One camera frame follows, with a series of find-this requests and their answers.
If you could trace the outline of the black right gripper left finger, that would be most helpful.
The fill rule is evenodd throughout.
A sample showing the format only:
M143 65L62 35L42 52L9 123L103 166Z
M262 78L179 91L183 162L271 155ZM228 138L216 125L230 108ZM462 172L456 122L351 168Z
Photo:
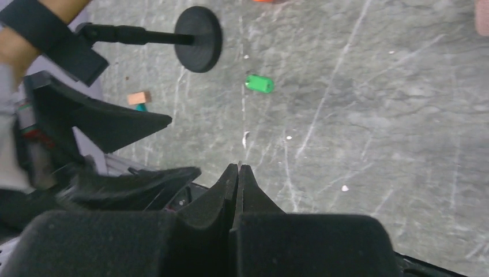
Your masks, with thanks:
M37 216L2 276L230 276L228 233L238 167L177 212L66 212Z

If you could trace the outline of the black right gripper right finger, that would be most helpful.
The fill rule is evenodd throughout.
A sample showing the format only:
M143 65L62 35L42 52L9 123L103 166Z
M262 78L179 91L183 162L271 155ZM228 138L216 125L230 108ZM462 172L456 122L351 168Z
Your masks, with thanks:
M231 276L400 276L383 225L366 215L288 214L239 169Z

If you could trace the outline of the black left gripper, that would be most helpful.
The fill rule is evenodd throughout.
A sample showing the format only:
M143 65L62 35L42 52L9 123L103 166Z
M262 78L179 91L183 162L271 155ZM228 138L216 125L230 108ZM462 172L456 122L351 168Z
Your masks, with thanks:
M57 184L55 174L84 164L73 128L103 153L112 153L166 128L169 115L132 110L91 98L46 71L24 78L28 97L11 98L11 190ZM83 170L57 198L99 211L158 211L201 175L198 167L139 170L119 176Z

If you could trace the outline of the green plastic key tag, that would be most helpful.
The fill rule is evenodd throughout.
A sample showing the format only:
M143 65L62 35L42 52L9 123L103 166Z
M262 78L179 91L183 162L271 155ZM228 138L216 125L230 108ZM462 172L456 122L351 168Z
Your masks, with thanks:
M252 91L271 93L274 82L270 78L252 74L246 77L245 86Z

